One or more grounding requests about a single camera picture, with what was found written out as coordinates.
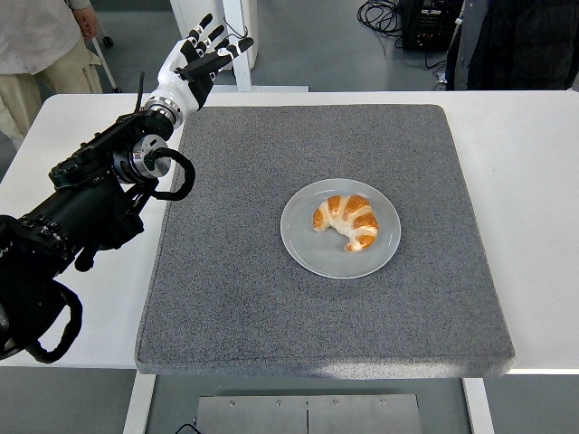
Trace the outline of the white-black robot hand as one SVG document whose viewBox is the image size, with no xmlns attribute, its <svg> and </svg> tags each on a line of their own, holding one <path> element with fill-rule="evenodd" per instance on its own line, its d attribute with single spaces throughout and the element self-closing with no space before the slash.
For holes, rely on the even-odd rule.
<svg viewBox="0 0 579 434">
<path fill-rule="evenodd" d="M 230 41 L 222 36 L 225 27 L 212 24 L 206 15 L 167 56 L 157 74 L 157 88 L 144 105 L 145 110 L 162 111 L 174 125 L 200 109 L 211 92 L 218 73 L 247 52 L 254 40 L 244 35 Z"/>
</svg>

